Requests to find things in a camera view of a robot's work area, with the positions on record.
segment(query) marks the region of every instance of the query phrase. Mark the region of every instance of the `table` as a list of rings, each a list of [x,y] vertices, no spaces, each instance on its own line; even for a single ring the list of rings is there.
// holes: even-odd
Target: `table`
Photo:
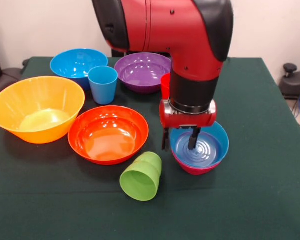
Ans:
[[[23,78],[52,75],[50,60],[31,58]],[[0,128],[0,240],[300,239],[300,128],[263,60],[225,62],[215,100],[230,148],[206,175],[161,151],[160,98],[118,83],[113,104],[139,111],[150,133],[115,166],[82,159],[66,137],[35,145]],[[96,106],[87,93],[81,113]],[[145,151],[161,156],[163,173],[156,198],[138,202],[119,177]]]

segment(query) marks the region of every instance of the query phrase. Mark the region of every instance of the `purple bowl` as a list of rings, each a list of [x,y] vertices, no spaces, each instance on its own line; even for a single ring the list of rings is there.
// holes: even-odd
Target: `purple bowl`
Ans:
[[[123,84],[139,94],[160,91],[161,77],[171,71],[171,60],[165,56],[140,52],[121,58],[114,66]]]

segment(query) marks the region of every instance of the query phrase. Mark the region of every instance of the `yellow bowl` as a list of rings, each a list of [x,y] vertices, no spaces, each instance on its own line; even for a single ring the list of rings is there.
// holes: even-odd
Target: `yellow bowl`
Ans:
[[[0,92],[0,127],[32,144],[65,136],[85,103],[83,89],[58,76],[19,81]]]

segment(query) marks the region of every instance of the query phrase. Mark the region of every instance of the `red robot arm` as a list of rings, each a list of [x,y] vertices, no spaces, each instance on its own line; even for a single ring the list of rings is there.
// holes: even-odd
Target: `red robot arm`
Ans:
[[[125,52],[167,52],[172,58],[170,98],[160,103],[169,128],[211,126],[213,101],[233,34],[230,0],[92,0],[108,44]]]

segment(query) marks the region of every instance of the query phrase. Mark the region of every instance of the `blue bowl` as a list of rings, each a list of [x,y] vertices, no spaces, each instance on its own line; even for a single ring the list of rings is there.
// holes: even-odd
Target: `blue bowl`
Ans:
[[[107,66],[108,58],[102,52],[78,48],[62,52],[50,62],[51,71],[63,78],[73,80],[83,90],[90,90],[88,73],[91,69],[99,66]]]
[[[189,150],[188,143],[192,133],[191,128],[171,131],[170,145],[177,161],[192,168],[205,169],[218,165],[227,155],[229,138],[219,123],[203,127],[196,148]]]

